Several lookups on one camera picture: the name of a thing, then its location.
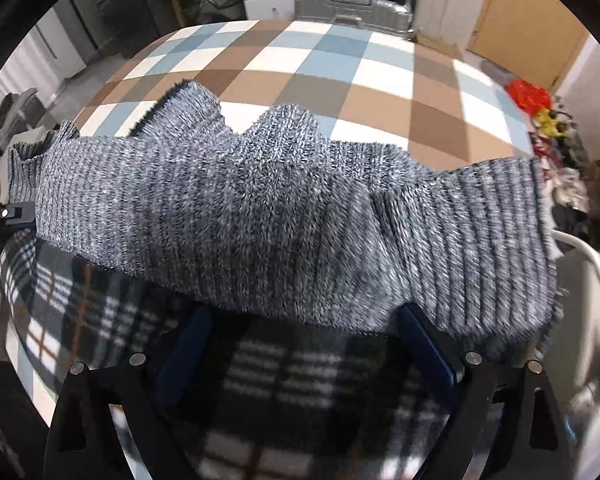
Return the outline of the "silver aluminium suitcase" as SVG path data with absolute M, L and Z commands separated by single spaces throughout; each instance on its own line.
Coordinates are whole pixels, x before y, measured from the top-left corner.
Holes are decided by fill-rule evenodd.
M 300 21 L 338 24 L 406 38 L 413 21 L 411 3 L 389 0 L 294 0 Z

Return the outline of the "orange plastic bag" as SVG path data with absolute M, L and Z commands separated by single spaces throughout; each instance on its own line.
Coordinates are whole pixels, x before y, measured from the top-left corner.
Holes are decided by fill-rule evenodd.
M 516 105 L 529 116 L 538 114 L 540 110 L 552 108 L 552 101 L 547 91 L 523 79 L 512 80 L 505 90 Z

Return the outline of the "black backpack under desk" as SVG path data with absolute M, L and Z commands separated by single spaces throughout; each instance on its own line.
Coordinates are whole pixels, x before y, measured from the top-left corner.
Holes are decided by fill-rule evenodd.
M 244 0 L 201 0 L 197 24 L 242 21 L 246 18 Z

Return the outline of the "plaid fleece knit-trim jacket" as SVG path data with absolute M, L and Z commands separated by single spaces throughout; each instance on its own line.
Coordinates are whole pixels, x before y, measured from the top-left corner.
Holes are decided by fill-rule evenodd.
M 325 138 L 275 105 L 242 133 L 193 81 L 122 138 L 71 122 L 7 152 L 21 232 L 211 311 L 169 410 L 197 479 L 409 479 L 450 413 L 402 342 L 417 304 L 465 353 L 522 367 L 562 316 L 545 188 L 529 157 L 428 168 L 391 144 Z

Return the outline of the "checkered bed sheet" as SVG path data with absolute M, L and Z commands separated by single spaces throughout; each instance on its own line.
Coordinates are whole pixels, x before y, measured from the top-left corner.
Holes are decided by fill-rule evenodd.
M 244 21 L 187 27 L 153 42 L 71 117 L 84 136 L 125 136 L 174 84 L 193 79 L 246 130 L 269 106 L 310 110 L 328 138 L 399 145 L 451 169 L 528 155 L 528 122 L 503 86 L 457 56 L 351 27 Z M 108 366 L 174 324 L 181 301 L 14 235 L 0 253 L 12 315 L 7 354 L 50 419 L 69 365 Z

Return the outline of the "wooden door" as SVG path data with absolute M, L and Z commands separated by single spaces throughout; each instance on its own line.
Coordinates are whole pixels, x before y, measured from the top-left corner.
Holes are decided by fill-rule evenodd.
M 589 36 L 558 0 L 483 0 L 467 52 L 501 86 L 520 78 L 555 91 Z

